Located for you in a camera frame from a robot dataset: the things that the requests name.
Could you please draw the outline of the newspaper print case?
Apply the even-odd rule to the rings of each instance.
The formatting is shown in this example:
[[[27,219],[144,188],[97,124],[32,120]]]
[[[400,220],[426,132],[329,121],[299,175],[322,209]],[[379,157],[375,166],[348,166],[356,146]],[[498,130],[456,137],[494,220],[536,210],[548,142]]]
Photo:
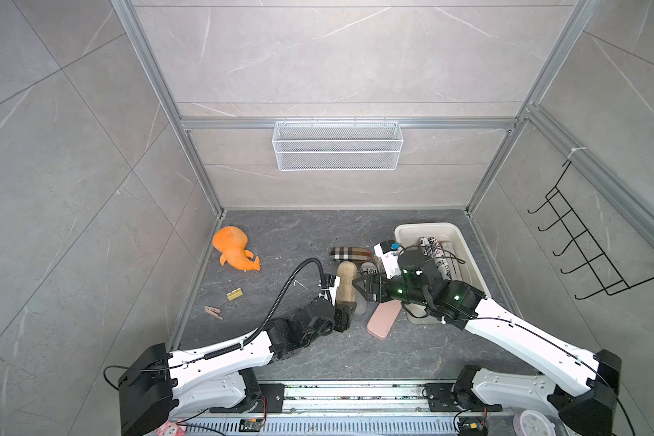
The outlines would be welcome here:
[[[379,272],[379,268],[374,263],[366,262],[363,263],[360,267],[361,275],[378,274],[378,272]]]

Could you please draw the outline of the grey fabric case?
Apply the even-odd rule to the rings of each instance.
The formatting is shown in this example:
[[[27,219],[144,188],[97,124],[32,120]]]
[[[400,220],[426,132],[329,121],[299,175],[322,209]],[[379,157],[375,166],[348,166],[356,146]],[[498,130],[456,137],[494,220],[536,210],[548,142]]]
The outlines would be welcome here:
[[[354,309],[354,314],[357,316],[363,315],[367,310],[367,301],[361,294],[356,294],[355,296],[356,307]]]

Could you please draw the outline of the pink case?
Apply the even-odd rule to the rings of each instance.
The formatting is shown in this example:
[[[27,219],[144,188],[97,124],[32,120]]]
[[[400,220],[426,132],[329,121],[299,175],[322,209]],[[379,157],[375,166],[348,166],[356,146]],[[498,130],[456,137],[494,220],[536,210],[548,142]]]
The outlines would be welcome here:
[[[400,312],[401,302],[399,301],[393,300],[386,303],[379,303],[366,325],[368,334],[378,340],[384,341],[389,335]]]

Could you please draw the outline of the tan fabric case front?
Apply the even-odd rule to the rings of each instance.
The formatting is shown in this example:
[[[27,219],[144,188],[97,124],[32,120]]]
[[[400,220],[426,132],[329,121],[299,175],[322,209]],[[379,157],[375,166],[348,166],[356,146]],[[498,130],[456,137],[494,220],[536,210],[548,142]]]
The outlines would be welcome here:
[[[355,303],[357,292],[354,289],[354,280],[359,277],[357,265],[349,261],[340,263],[337,276],[340,284],[336,294],[336,303]]]

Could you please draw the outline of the plaid glasses case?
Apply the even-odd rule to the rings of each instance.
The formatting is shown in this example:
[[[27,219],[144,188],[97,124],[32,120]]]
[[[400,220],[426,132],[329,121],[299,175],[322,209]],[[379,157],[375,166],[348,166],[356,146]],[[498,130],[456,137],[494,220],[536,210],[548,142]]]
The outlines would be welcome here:
[[[329,256],[334,261],[366,263],[372,259],[372,251],[364,247],[337,246],[332,247]]]

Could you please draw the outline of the beige plastic storage bin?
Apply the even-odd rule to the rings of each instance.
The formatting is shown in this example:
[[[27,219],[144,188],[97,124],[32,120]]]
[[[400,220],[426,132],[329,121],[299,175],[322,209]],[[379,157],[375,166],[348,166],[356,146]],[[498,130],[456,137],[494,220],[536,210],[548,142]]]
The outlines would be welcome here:
[[[440,274],[434,259],[420,250],[422,237],[427,237],[431,244],[440,243],[449,256],[451,279],[441,277],[441,292],[428,305],[401,302],[408,320],[415,324],[447,323],[462,330],[476,319],[477,306],[490,297],[490,292],[460,229],[451,223],[412,223],[398,226],[394,235],[403,247],[400,275],[417,270],[428,275]]]

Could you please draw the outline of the newspaper flag case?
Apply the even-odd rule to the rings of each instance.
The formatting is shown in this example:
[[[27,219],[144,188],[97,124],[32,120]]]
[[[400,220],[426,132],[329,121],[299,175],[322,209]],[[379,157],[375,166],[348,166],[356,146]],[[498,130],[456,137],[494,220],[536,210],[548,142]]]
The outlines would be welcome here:
[[[429,258],[436,257],[436,249],[432,246],[430,240],[427,237],[422,237],[419,240],[419,247],[421,252]]]
[[[450,265],[448,263],[449,256],[443,247],[441,247],[441,244],[438,242],[432,243],[432,257],[441,276],[446,280],[450,280],[451,271]]]

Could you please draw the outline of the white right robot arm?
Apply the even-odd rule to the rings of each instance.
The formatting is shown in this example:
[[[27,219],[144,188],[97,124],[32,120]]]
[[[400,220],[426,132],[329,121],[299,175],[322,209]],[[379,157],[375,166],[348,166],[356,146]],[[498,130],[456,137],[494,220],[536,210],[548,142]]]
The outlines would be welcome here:
[[[386,241],[374,248],[383,267],[352,285],[364,299],[423,307],[445,325],[495,343],[537,374],[500,374],[467,365],[452,387],[463,410],[509,406],[544,412],[579,435],[611,435],[619,399],[621,358],[565,343],[505,310],[482,290],[453,276],[464,261],[443,248],[403,247]]]

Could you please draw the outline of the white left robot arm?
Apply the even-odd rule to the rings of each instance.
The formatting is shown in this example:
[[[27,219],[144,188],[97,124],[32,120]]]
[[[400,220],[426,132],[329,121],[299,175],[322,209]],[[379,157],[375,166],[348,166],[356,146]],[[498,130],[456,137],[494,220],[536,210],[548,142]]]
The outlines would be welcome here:
[[[145,435],[178,417],[187,423],[204,412],[245,412],[263,393],[255,369],[294,357],[317,339],[349,329],[355,304],[343,280],[323,268],[321,291],[305,307],[279,316],[288,288],[281,288],[258,328],[193,350],[148,347],[109,385],[118,392],[120,432]]]

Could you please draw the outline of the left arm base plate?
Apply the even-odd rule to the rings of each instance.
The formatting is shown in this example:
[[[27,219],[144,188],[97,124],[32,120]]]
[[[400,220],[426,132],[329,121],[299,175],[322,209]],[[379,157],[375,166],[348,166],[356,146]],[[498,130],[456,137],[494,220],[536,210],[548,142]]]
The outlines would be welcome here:
[[[283,383],[260,383],[245,389],[245,398],[232,408],[214,407],[210,413],[279,413],[283,410],[286,385]]]

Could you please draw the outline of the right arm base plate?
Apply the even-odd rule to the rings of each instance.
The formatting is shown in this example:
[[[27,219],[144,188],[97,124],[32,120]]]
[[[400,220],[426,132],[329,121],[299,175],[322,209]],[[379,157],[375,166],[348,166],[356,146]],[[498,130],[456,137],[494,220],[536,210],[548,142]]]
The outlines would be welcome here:
[[[499,404],[484,403],[460,383],[425,383],[421,391],[431,412],[501,412]]]

